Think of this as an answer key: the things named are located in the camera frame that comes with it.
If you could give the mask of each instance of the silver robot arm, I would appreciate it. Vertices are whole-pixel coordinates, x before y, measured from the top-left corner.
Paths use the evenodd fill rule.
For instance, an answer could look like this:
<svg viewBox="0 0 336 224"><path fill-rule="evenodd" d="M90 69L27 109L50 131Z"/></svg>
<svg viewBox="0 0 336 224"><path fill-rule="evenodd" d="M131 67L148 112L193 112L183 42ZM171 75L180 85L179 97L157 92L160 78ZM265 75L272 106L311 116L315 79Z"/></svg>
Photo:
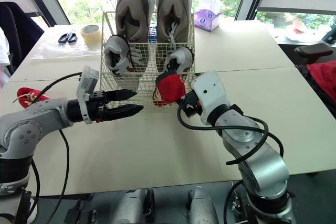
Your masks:
<svg viewBox="0 0 336 224"><path fill-rule="evenodd" d="M191 87L193 91L179 102L187 116L198 113L206 125L259 128L253 119L230 108L224 85L215 71L202 74L191 83ZM225 148L235 158L250 152L262 137L261 133L249 130L217 132L223 138ZM279 153L265 143L254 155L238 163L238 169L247 189L249 204L258 218L295 223L287 193L289 173Z"/></svg>
<svg viewBox="0 0 336 224"><path fill-rule="evenodd" d="M36 145L48 133L73 125L66 99L34 103L25 110L0 118L0 195L26 187Z"/></svg>
<svg viewBox="0 0 336 224"><path fill-rule="evenodd" d="M85 66L76 100L40 101L22 111L0 117L0 222L3 218L16 223L27 220L30 194L29 197L25 195L30 192L25 188L29 167L36 145L44 136L71 127L75 122L111 121L133 116L143 109L143 106L135 104L117 108L110 106L111 101L126 100L137 93L132 90L94 92L98 78L98 71Z"/></svg>

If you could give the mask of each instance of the red cloth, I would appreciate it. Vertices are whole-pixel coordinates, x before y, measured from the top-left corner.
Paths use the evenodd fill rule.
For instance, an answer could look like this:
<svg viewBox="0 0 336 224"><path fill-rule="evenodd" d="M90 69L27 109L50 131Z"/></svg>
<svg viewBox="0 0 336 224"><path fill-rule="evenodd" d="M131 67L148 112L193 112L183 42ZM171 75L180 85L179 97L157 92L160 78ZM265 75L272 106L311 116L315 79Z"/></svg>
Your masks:
<svg viewBox="0 0 336 224"><path fill-rule="evenodd" d="M336 103L336 60L307 65L317 84Z"/></svg>

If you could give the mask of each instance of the black scissors handle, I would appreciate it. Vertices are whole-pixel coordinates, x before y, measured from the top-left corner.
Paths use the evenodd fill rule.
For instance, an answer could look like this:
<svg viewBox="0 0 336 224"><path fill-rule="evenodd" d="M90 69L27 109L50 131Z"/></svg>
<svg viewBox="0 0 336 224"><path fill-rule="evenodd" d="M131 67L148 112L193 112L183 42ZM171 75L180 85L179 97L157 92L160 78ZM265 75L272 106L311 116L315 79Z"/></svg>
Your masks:
<svg viewBox="0 0 336 224"><path fill-rule="evenodd" d="M61 37L58 39L58 43L75 43L77 41L77 35L74 33L74 31L70 31L67 34L63 34Z"/></svg>

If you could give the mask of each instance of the tissue box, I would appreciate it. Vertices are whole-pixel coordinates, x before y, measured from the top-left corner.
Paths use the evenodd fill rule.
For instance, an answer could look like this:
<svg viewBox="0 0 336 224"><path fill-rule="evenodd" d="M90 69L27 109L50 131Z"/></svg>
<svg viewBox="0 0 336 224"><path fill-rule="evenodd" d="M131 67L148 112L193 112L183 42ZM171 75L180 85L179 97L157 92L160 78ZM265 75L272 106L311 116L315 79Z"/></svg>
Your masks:
<svg viewBox="0 0 336 224"><path fill-rule="evenodd" d="M206 31L213 31L219 26L221 15L221 13L214 14L208 9L201 9L194 14L195 26Z"/></svg>

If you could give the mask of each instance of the white wire basket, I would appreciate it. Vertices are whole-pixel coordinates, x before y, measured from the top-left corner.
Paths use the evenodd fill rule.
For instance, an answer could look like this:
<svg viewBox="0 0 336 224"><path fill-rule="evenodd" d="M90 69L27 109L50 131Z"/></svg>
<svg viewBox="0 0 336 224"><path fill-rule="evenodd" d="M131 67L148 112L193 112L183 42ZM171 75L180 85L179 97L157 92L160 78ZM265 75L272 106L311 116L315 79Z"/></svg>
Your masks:
<svg viewBox="0 0 336 224"><path fill-rule="evenodd" d="M118 89L135 90L138 94L126 101L112 102L112 107L133 103L143 105L145 110L149 111L170 111L176 110L176 103L165 106L155 106L153 99L155 91L155 80L163 71L167 49L171 47L170 43L156 43L156 15L153 14L150 24L150 34L148 43L129 43L132 48L141 50L142 58L148 60L148 64L133 64L136 72L123 73L116 77L106 66L104 57L104 48L106 41L116 31L115 12L103 12L102 21L102 40L101 40L101 65L100 65L100 90L112 91ZM188 47L194 52L194 15L191 15L188 40L186 43L176 43L176 48ZM186 73L178 73L184 81L186 93L191 89L190 83L195 78L195 57L190 70Z"/></svg>

